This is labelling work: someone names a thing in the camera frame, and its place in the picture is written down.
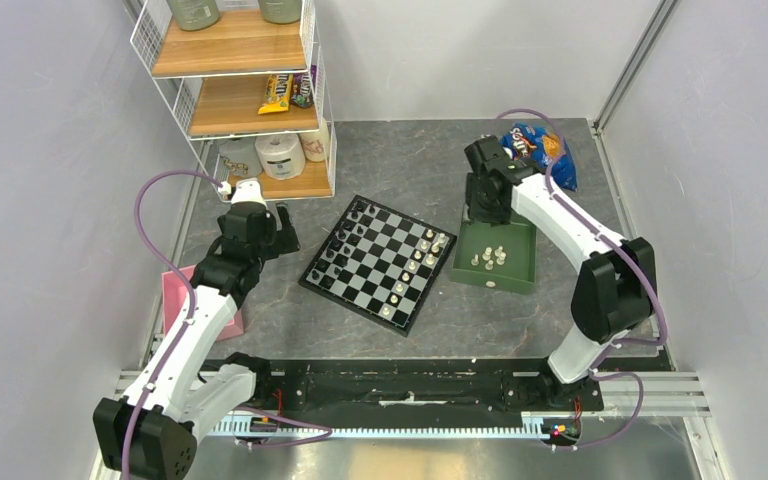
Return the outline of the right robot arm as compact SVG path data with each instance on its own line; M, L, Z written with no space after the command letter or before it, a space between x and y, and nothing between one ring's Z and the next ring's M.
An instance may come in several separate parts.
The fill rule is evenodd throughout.
M541 231L576 268L570 332L546 359L537 382L539 400L561 409L593 377L612 349L635 343L630 333L655 317L664 343L667 328L656 288L655 252L642 237L624 238L598 222L556 184L553 168L516 158L494 136L464 150L470 166L465 200L469 219L501 225L517 214Z

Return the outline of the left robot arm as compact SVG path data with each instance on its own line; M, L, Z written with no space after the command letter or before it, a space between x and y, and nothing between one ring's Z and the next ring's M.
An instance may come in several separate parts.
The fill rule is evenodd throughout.
M124 479L184 478L198 444L231 410L264 407L274 393L269 361L240 353L192 386L265 263L300 248L286 205L270 210L257 180L221 182L218 190L230 207L205 258L190 276L177 275L187 297L173 326L124 394L101 399L93 412L102 460Z

